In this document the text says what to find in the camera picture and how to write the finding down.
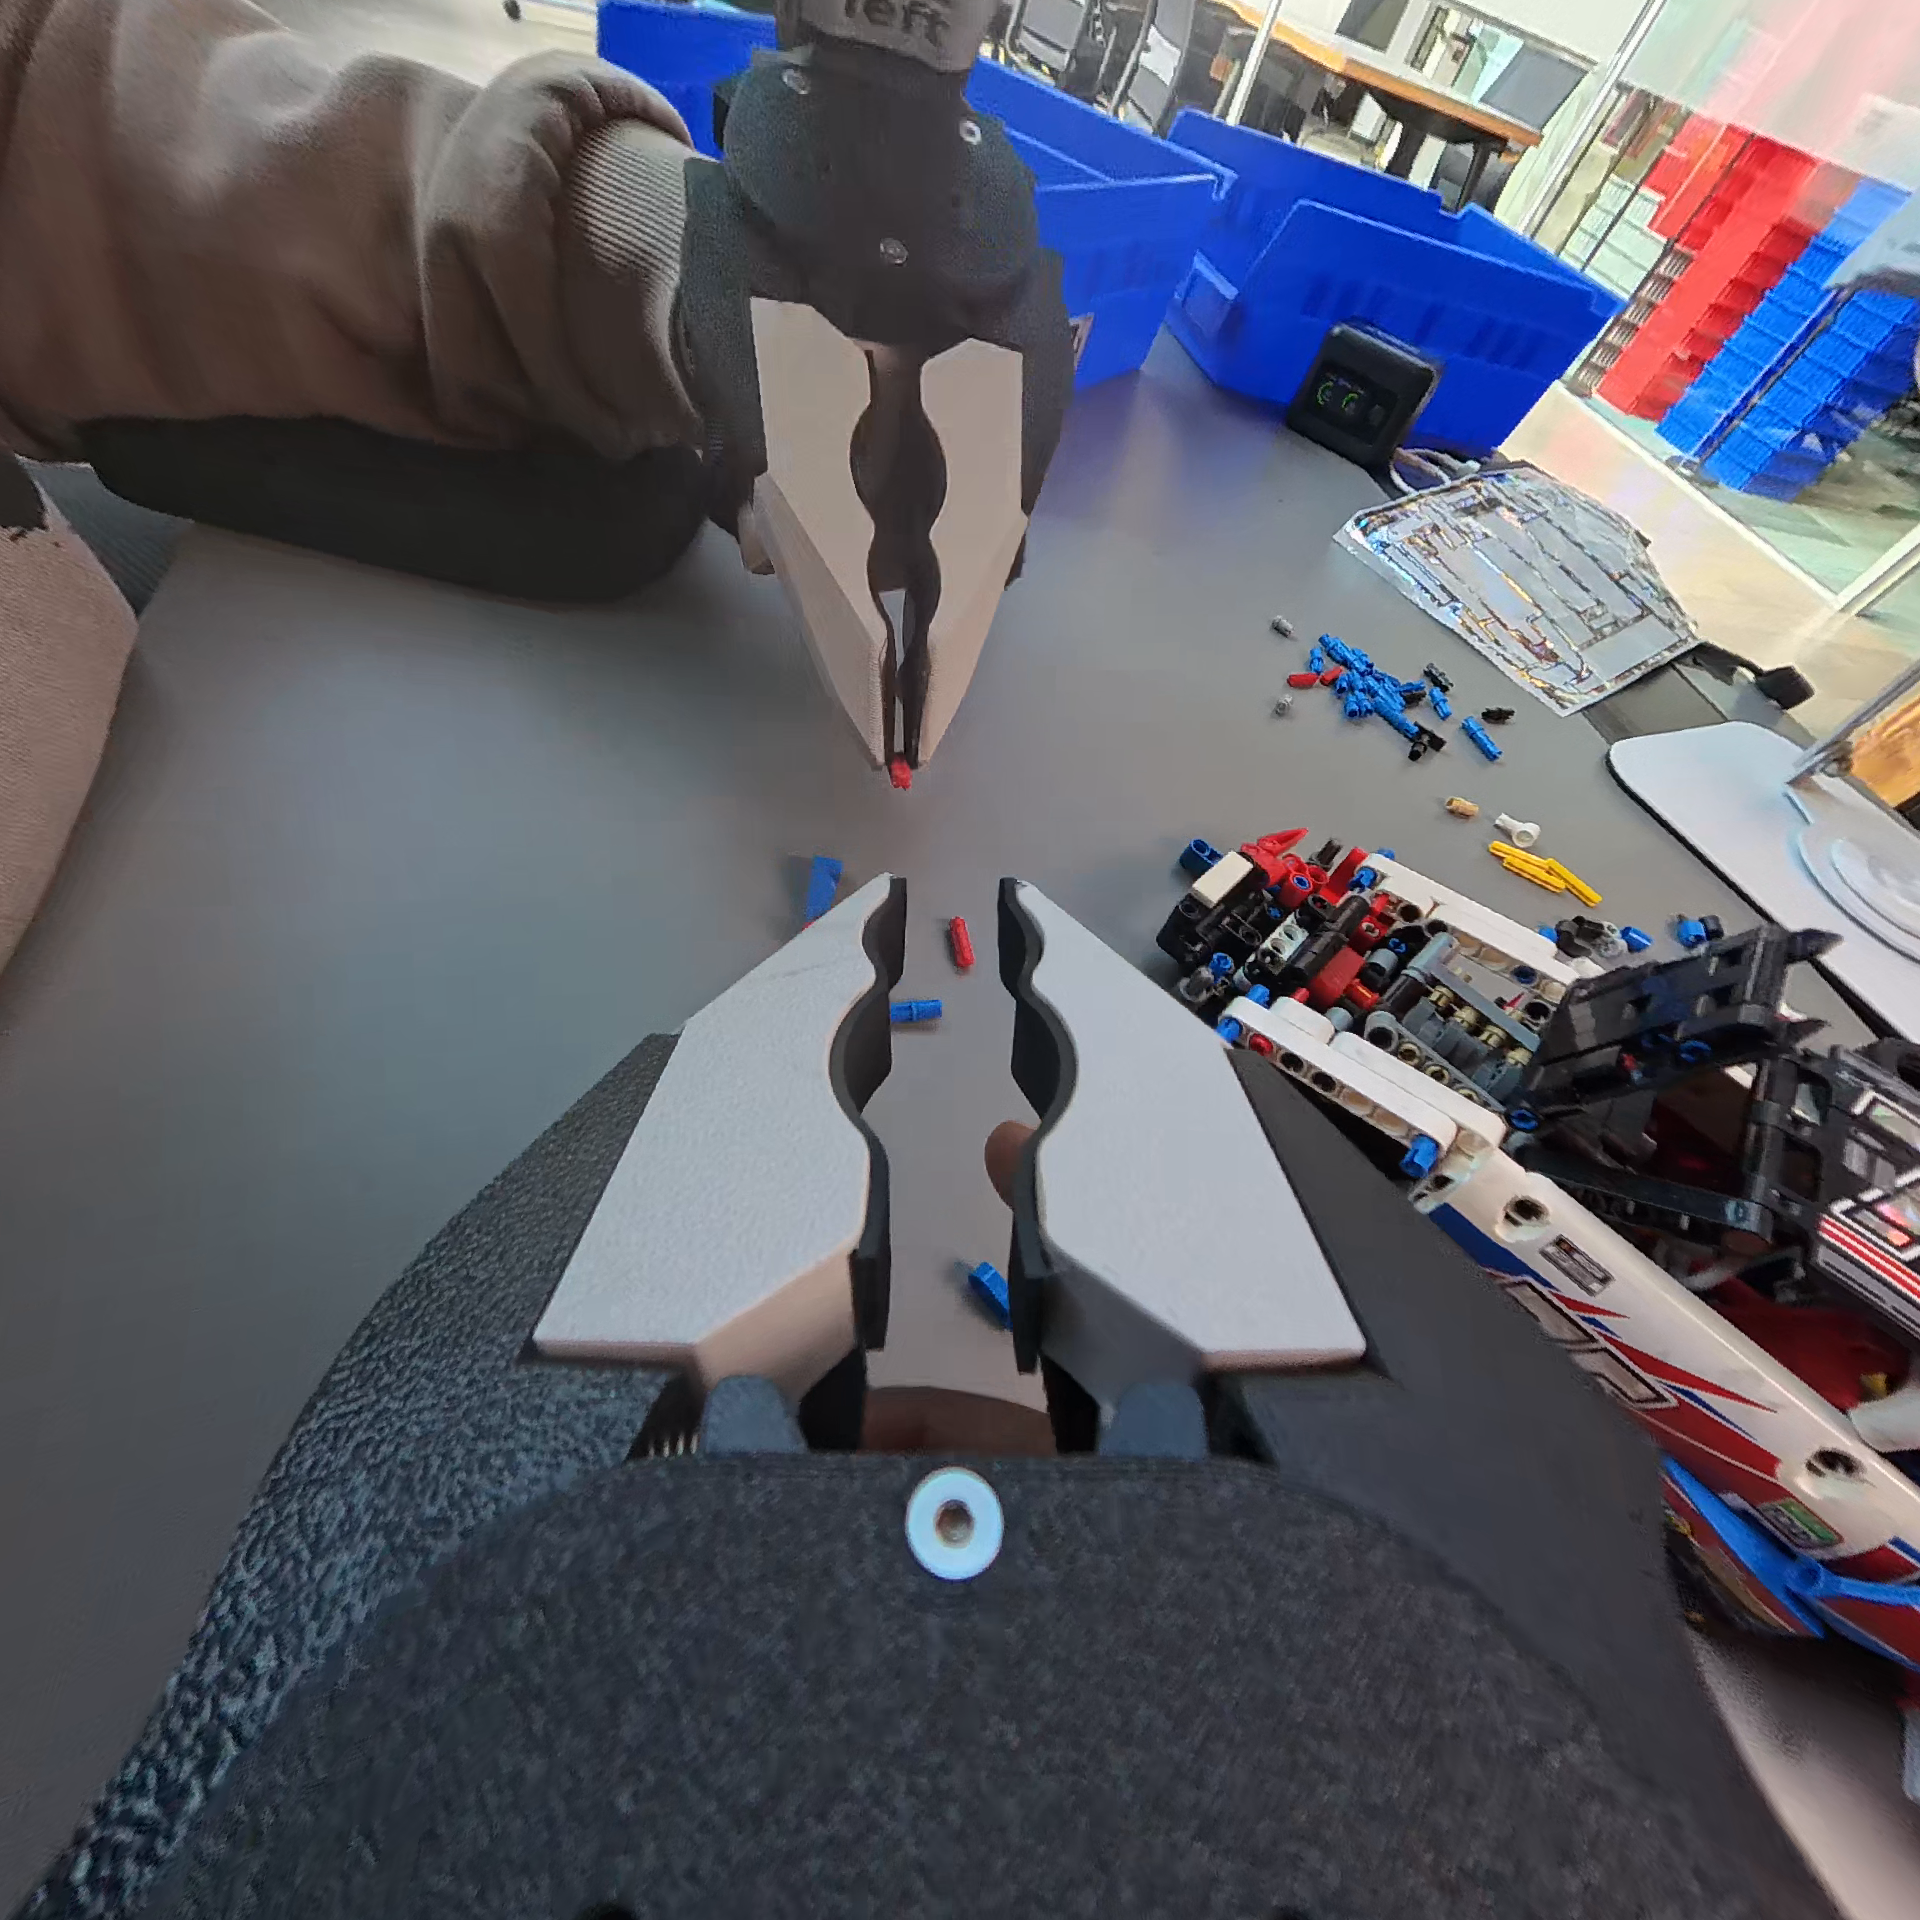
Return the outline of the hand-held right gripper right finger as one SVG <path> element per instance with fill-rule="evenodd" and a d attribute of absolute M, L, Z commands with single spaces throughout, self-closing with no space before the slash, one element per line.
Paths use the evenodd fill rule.
<path fill-rule="evenodd" d="M 1228 1045 L 1029 880 L 996 897 L 1013 1074 L 1015 1365 L 1140 1382 L 1344 1369 L 1365 1333 Z"/>

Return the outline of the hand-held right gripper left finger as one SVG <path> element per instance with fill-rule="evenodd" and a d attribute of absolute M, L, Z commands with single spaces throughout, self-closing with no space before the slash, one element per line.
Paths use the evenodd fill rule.
<path fill-rule="evenodd" d="M 893 1064 L 905 878 L 881 873 L 686 1018 L 538 1321 L 551 1359 L 801 1399 L 890 1315 L 890 1174 L 865 1106 Z"/>

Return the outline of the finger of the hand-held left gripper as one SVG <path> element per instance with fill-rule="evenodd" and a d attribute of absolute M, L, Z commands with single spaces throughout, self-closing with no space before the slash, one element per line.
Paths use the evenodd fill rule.
<path fill-rule="evenodd" d="M 927 530 L 937 592 L 924 617 L 925 685 L 908 746 L 911 765 L 937 751 L 969 691 L 1025 531 L 1021 354 L 960 342 L 925 360 L 918 394 L 944 458 L 944 495 Z"/>
<path fill-rule="evenodd" d="M 889 471 L 910 354 L 858 342 L 806 303 L 749 301 L 764 471 L 744 526 L 868 760 L 905 763 L 905 582 Z"/>

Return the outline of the grey desk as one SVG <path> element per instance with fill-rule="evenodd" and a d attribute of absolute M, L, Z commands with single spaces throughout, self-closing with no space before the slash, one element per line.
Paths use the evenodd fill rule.
<path fill-rule="evenodd" d="M 1644 1431 L 1231 1055 L 1365 1333 L 1103 1410 L 1005 1275 L 1002 878 L 1159 987 L 1180 849 L 1302 826 L 1666 925 L 1600 735 L 1334 550 L 1361 475 L 1170 346 L 1070 409 L 893 790 L 725 534 L 534 607 L 194 531 L 5 981 L 6 1915 L 1838 1915 L 1890 1775 L 1679 1617 Z M 1320 633 L 1490 722 L 1410 760 Z M 686 1018 L 905 880 L 890 1315 L 801 1399 L 534 1326 Z M 958 974 L 946 920 L 975 966 Z M 1791 1707 L 1785 1721 L 1776 1709 Z"/>

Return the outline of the blue storage bin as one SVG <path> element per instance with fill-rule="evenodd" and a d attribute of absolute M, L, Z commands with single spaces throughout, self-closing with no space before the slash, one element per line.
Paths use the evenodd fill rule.
<path fill-rule="evenodd" d="M 1438 366 L 1423 442 L 1498 448 L 1623 311 L 1484 208 L 1181 109 L 1167 142 L 1231 173 L 1166 323 L 1218 386 L 1292 402 L 1334 323 Z"/>
<path fill-rule="evenodd" d="M 770 15 L 722 3 L 597 8 L 597 55 L 655 87 L 708 159 L 722 88 L 775 39 Z M 1231 173 L 988 57 L 966 101 L 1000 120 L 1034 178 L 1039 242 L 1063 259 L 1073 387 L 1138 373 Z"/>

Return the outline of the toy brick car model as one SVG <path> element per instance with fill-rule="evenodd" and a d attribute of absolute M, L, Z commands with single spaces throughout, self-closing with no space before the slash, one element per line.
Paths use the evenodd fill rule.
<path fill-rule="evenodd" d="M 1829 931 L 1615 955 L 1273 832 L 1159 927 L 1170 987 L 1350 1129 L 1662 1455 L 1690 1617 L 1918 1666 L 1916 1045 L 1817 1047 Z"/>

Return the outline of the black device green display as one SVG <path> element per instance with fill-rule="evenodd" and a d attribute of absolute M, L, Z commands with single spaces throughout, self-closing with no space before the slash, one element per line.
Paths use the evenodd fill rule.
<path fill-rule="evenodd" d="M 1346 463 L 1382 475 L 1438 393 L 1445 362 L 1365 322 L 1328 329 L 1285 427 Z"/>

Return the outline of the pile of small blue pins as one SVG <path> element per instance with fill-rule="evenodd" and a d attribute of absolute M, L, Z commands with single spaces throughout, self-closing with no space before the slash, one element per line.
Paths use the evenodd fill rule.
<path fill-rule="evenodd" d="M 1503 757 L 1486 718 L 1454 711 L 1452 680 L 1438 667 L 1401 679 L 1332 633 L 1311 640 L 1302 662 L 1287 675 L 1287 687 L 1326 690 L 1349 723 L 1377 720 L 1406 743 L 1410 760 L 1442 751 L 1454 738 L 1468 741 L 1486 760 Z"/>

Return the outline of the yellow brick connector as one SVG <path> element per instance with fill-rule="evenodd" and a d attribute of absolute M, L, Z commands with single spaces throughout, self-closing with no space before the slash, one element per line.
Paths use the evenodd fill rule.
<path fill-rule="evenodd" d="M 1545 889 L 1554 896 L 1570 896 L 1582 907 L 1597 907 L 1602 896 L 1561 862 L 1529 853 L 1513 843 L 1494 839 L 1488 845 L 1490 857 L 1508 873 Z"/>

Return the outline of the wooden office table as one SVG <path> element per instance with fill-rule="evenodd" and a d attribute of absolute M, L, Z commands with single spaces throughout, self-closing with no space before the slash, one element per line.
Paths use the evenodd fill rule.
<path fill-rule="evenodd" d="M 1311 26 L 1279 3 L 1201 3 L 1215 39 L 1210 113 L 1398 179 L 1452 209 L 1494 209 L 1586 65 L 1454 3 L 1385 3 L 1413 25 L 1391 55 L 1358 31 Z"/>

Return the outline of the silver printed sheet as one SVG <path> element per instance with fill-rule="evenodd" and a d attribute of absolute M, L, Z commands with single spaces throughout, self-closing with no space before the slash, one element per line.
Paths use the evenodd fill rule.
<path fill-rule="evenodd" d="M 1334 545 L 1552 712 L 1583 712 L 1704 640 L 1644 531 L 1535 463 L 1376 502 Z"/>

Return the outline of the clear round stand base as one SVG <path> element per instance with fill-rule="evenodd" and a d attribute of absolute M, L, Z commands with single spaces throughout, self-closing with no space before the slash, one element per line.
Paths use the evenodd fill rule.
<path fill-rule="evenodd" d="M 1918 867 L 1906 853 L 1853 832 L 1806 822 L 1797 854 L 1812 882 L 1863 925 L 1918 936 Z"/>

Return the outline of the stack of red blue bins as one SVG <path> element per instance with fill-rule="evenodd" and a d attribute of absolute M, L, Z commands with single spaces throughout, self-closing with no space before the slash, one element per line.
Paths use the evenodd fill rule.
<path fill-rule="evenodd" d="M 1681 475 L 1778 507 L 1916 441 L 1916 187 L 1688 107 L 1653 113 L 1567 248 L 1631 269 L 1582 368 Z"/>

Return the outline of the person's beige sweater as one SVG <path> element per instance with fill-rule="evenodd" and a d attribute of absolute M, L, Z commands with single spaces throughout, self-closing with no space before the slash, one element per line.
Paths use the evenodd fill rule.
<path fill-rule="evenodd" d="M 136 617 L 37 478 L 1 453 L 1 959 L 100 769 Z"/>

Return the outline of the small black object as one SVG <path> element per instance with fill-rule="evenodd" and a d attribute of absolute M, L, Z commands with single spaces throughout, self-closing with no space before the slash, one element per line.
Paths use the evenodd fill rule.
<path fill-rule="evenodd" d="M 1790 712 L 1815 696 L 1812 683 L 1790 662 L 1758 664 L 1750 658 L 1700 641 L 1681 655 L 1681 662 L 1721 685 L 1750 687 L 1770 709 Z"/>

